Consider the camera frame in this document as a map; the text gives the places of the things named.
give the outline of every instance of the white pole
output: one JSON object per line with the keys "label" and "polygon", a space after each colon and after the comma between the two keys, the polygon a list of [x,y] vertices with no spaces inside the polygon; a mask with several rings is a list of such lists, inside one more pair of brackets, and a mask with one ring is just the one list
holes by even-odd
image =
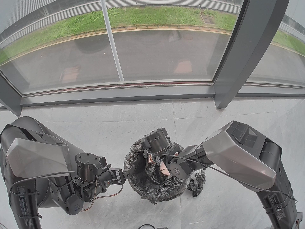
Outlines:
{"label": "white pole", "polygon": [[119,61],[119,56],[117,55],[116,47],[115,47],[115,44],[114,44],[114,39],[113,39],[111,25],[110,25],[110,21],[109,21],[108,12],[107,12],[106,2],[105,2],[105,0],[100,0],[100,1],[101,1],[102,11],[103,11],[103,15],[104,15],[104,20],[105,20],[105,24],[106,24],[107,33],[108,33],[108,38],[109,38],[114,62],[115,62],[115,65],[116,65],[117,73],[119,75],[120,81],[123,82],[124,77],[123,77],[123,73],[122,73],[122,69],[121,69],[121,65],[120,65],[120,61]]}

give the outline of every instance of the robotic arm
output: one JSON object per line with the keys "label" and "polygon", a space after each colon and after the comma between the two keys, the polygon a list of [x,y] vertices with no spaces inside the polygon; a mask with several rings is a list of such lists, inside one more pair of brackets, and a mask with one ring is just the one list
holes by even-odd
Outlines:
{"label": "robotic arm", "polygon": [[[164,128],[141,141],[148,162],[165,175],[186,179],[216,164],[257,193],[274,229],[297,229],[292,188],[281,162],[282,148],[246,124],[232,121],[197,146],[170,145]],[[105,157],[85,153],[30,117],[7,125],[0,135],[0,166],[9,203],[20,229],[41,229],[38,208],[61,207],[75,215],[112,184],[122,185],[135,170],[111,168]]]}
{"label": "robotic arm", "polygon": [[216,164],[227,176],[257,193],[274,229],[299,228],[302,213],[298,213],[291,184],[284,170],[282,148],[252,127],[231,121],[214,132],[203,143],[180,151],[169,144],[167,132],[159,128],[141,140],[144,156],[161,158],[160,167],[180,179],[202,167]]}

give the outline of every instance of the tile floor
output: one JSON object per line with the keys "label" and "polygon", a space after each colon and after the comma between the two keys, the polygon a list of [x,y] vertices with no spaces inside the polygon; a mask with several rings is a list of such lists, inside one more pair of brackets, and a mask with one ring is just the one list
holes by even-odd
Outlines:
{"label": "tile floor", "polygon": [[[107,163],[118,168],[123,168],[133,142],[158,127],[166,128],[173,141],[186,147],[202,142],[231,120],[244,122],[283,148],[282,161],[299,200],[297,210],[305,212],[304,99],[237,98],[224,110],[216,110],[213,99],[58,105],[23,108],[22,116],[26,115],[84,151],[105,156]],[[0,111],[0,129],[15,119],[9,111]],[[119,189],[111,186],[107,194]],[[0,222],[17,229],[2,181],[0,193]],[[119,195],[97,200],[88,212],[77,216],[60,208],[40,209],[40,214],[43,229],[137,229],[145,223],[169,229],[264,229],[271,225],[254,192],[214,170],[207,170],[206,184],[197,198],[186,190],[174,200],[152,205],[126,183]]]}

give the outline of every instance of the gray metal column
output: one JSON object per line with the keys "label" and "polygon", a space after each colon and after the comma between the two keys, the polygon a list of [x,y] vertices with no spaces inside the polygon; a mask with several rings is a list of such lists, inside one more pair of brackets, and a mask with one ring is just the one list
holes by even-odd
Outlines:
{"label": "gray metal column", "polygon": [[124,77],[123,77],[123,73],[122,73],[122,69],[121,69],[121,65],[120,65],[120,61],[119,61],[119,56],[117,55],[117,52],[116,52],[116,47],[115,47],[115,43],[114,43],[114,39],[113,39],[113,35],[112,35],[112,30],[111,30],[111,25],[110,25],[110,21],[109,21],[108,12],[107,12],[106,2],[105,2],[105,0],[100,0],[100,1],[101,1],[102,11],[103,11],[106,29],[107,29],[107,33],[108,33],[108,38],[109,38],[112,54],[114,57],[114,62],[116,65],[116,70],[119,75],[120,81],[123,82]]}
{"label": "gray metal column", "polygon": [[214,78],[215,104],[225,108],[271,43],[289,0],[244,0]]}
{"label": "gray metal column", "polygon": [[0,102],[10,110],[14,115],[21,115],[21,96],[0,74]]}

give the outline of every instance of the black plastic bag on floor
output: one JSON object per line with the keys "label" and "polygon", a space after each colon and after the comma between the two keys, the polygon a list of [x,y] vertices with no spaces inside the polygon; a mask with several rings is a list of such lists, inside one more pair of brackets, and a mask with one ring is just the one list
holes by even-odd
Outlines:
{"label": "black plastic bag on floor", "polygon": [[179,197],[186,188],[186,180],[162,174],[157,164],[146,162],[143,151],[141,140],[138,140],[131,146],[124,160],[125,169],[135,165],[135,172],[128,179],[132,189],[153,204]]}
{"label": "black plastic bag on floor", "polygon": [[197,197],[202,192],[202,187],[206,183],[206,171],[205,168],[193,173],[187,189],[193,191],[193,197]]}

